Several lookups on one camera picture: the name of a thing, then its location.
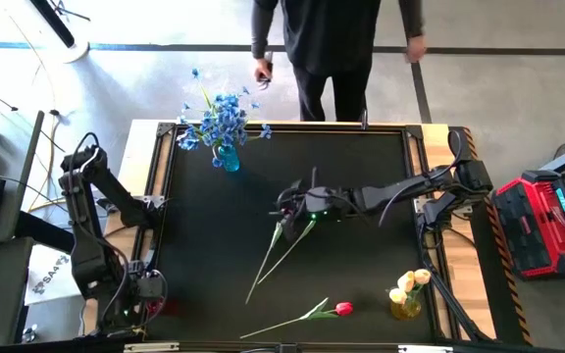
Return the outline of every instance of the black shirt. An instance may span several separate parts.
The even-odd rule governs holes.
[[[409,37],[422,34],[422,0],[400,0]],[[279,0],[254,0],[252,55],[263,58]],[[281,0],[289,61],[316,75],[371,59],[381,0]]]

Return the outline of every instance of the blue vase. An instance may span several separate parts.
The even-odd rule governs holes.
[[[221,146],[219,152],[220,160],[226,172],[236,172],[239,170],[239,157],[236,155],[234,146]]]

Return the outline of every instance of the concrete floor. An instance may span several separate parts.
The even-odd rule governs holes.
[[[69,0],[67,8],[92,18],[69,17],[68,26],[93,43],[247,44],[248,0],[171,2]],[[425,2],[427,34],[433,47],[565,48],[565,0],[434,0]],[[0,42],[23,42],[0,12]],[[282,14],[270,35],[282,44]],[[384,0],[376,45],[404,45],[396,0]],[[285,54],[275,55],[275,81],[259,92],[253,61],[244,52],[96,51],[69,65],[46,60],[54,86],[38,69],[34,54],[0,49],[0,96],[33,115],[58,108],[67,118],[57,142],[72,150],[87,131],[99,135],[115,173],[123,156],[129,122],[172,119],[183,101],[203,105],[190,70],[198,67],[212,92],[234,92],[243,85],[262,108],[254,119],[297,120],[297,90]],[[495,185],[547,162],[565,142],[564,56],[429,55],[422,72],[434,123],[467,126]],[[371,122],[419,123],[411,70],[401,55],[375,54],[367,90]],[[333,91],[323,97],[334,119]],[[40,148],[44,156],[47,144]],[[57,154],[56,161],[62,155]],[[40,184],[39,166],[33,179]],[[59,215],[51,217],[57,223]],[[565,280],[519,283],[532,336],[538,346],[565,348]],[[43,339],[77,334],[79,298],[30,308],[28,323],[39,324]],[[50,322],[58,313],[61,322]]]

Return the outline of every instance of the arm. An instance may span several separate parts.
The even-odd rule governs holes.
[[[252,3],[252,56],[262,59],[267,47],[274,9],[279,0],[254,0]]]
[[[399,0],[402,20],[407,31],[407,38],[424,35],[422,20],[422,0]]]

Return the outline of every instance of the yellow vase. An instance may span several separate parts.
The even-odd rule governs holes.
[[[404,304],[391,303],[391,313],[399,320],[412,320],[422,311],[422,305],[417,298],[409,298]]]

